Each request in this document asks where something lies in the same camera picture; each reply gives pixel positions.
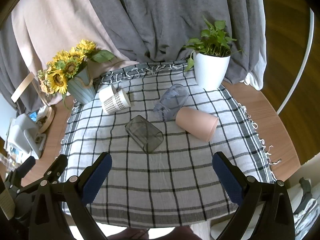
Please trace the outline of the beige pink curtain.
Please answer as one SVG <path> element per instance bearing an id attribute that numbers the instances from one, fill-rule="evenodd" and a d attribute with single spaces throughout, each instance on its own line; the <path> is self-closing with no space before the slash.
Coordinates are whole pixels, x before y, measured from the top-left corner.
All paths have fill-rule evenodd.
<path id="1" fill-rule="evenodd" d="M 20 0 L 11 14 L 18 48 L 28 69 L 37 74 L 61 50 L 80 40 L 95 42 L 115 55 L 110 63 L 93 63 L 75 79 L 86 90 L 93 77 L 109 68 L 135 64 L 113 44 L 89 0 Z"/>

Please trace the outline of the white grey desk device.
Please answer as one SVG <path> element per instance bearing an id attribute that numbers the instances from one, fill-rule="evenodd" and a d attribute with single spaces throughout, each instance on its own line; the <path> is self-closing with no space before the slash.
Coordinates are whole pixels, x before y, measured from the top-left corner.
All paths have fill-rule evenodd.
<path id="1" fill-rule="evenodd" d="M 46 134 L 40 133 L 36 122 L 23 113 L 11 120 L 6 143 L 38 160 L 42 157 L 46 139 Z"/>

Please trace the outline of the checked grey white tablecloth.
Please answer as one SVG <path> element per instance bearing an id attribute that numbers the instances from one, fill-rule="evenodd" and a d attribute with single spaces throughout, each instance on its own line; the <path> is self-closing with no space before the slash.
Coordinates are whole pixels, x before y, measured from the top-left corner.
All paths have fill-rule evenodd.
<path id="1" fill-rule="evenodd" d="M 105 114 L 99 98 L 75 103 L 67 121 L 61 153 L 68 165 L 60 180 L 78 176 L 103 152 L 112 156 L 112 168 L 93 203 L 92 217 L 111 225 L 162 228 L 190 225 L 233 213 L 233 204 L 219 182 L 212 156 L 221 151 L 245 175 L 272 183 L 275 176 L 246 107 L 223 86 L 201 89 L 184 63 L 141 63 L 107 72 L 95 79 L 101 90 L 114 85 L 127 92 L 131 107 Z M 187 107 L 218 117 L 210 142 L 202 142 L 153 113 L 155 103 L 174 84 L 189 92 Z M 163 133 L 163 142 L 146 154 L 128 135 L 125 125 L 141 115 Z"/>

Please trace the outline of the smoky grey square glass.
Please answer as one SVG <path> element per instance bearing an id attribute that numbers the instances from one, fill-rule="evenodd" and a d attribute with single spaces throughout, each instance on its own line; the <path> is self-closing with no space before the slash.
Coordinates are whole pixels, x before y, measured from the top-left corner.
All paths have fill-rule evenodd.
<path id="1" fill-rule="evenodd" d="M 163 142 L 163 133 L 141 115 L 131 119 L 125 130 L 146 154 L 152 153 Z"/>

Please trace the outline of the pink plastic cup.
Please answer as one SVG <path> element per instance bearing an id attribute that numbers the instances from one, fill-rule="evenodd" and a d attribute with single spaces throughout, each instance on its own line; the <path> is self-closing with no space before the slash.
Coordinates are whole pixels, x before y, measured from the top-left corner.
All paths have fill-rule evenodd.
<path id="1" fill-rule="evenodd" d="M 217 116 L 190 107 L 182 107 L 176 115 L 176 124 L 204 142 L 211 141 L 219 119 Z"/>

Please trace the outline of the clear blue plastic jar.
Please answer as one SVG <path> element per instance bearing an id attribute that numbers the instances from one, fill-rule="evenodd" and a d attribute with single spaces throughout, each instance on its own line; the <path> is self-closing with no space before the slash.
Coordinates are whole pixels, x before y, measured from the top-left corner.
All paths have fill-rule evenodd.
<path id="1" fill-rule="evenodd" d="M 189 92 L 183 85 L 172 85 L 156 102 L 153 113 L 161 121 L 173 120 L 188 97 Z"/>

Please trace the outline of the grey curtain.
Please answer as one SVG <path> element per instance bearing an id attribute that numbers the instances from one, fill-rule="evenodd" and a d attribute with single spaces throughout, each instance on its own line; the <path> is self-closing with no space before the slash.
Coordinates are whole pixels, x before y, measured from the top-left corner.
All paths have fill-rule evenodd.
<path id="1" fill-rule="evenodd" d="M 1 24 L 1 95 L 19 113 L 33 112 L 41 99 L 29 86 L 17 102 L 11 96 L 31 73 L 15 38 L 11 14 L 20 0 L 1 0 L 7 18 Z M 262 89 L 266 68 L 263 0 L 89 0 L 116 48 L 135 62 L 185 59 L 183 46 L 199 37 L 203 20 L 224 20 L 237 41 L 225 75 L 226 81 L 244 82 Z"/>

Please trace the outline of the round wooden stand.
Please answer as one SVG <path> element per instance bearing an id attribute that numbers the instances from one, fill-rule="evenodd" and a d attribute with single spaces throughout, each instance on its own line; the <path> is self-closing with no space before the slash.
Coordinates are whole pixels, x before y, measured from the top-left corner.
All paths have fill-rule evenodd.
<path id="1" fill-rule="evenodd" d="M 55 112 L 51 106 L 43 106 L 39 109 L 36 117 L 36 124 L 39 133 L 44 133 L 51 125 Z"/>

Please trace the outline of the white pot green plant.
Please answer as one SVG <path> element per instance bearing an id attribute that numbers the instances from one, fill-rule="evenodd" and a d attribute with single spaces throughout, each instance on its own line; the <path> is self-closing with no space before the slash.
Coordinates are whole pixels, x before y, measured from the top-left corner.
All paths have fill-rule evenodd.
<path id="1" fill-rule="evenodd" d="M 191 38 L 184 49 L 191 49 L 185 71 L 194 70 L 197 85 L 206 90 L 220 87 L 230 62 L 232 43 L 237 39 L 226 31 L 224 20 L 209 22 L 203 20 L 206 29 L 201 30 L 199 38 Z"/>

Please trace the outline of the sunflowers in blue vase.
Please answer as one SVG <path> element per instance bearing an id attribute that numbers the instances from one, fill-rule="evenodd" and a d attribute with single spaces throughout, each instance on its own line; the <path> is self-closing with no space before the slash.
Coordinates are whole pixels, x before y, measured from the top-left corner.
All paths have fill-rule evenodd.
<path id="1" fill-rule="evenodd" d="M 46 69 L 37 71 L 40 90 L 46 96 L 59 93 L 65 98 L 69 92 L 69 81 L 77 80 L 82 87 L 89 88 L 93 80 L 90 79 L 86 84 L 77 76 L 87 67 L 88 61 L 105 63 L 115 57 L 112 52 L 98 48 L 95 42 L 82 39 L 69 51 L 58 51 L 53 59 L 46 63 Z"/>

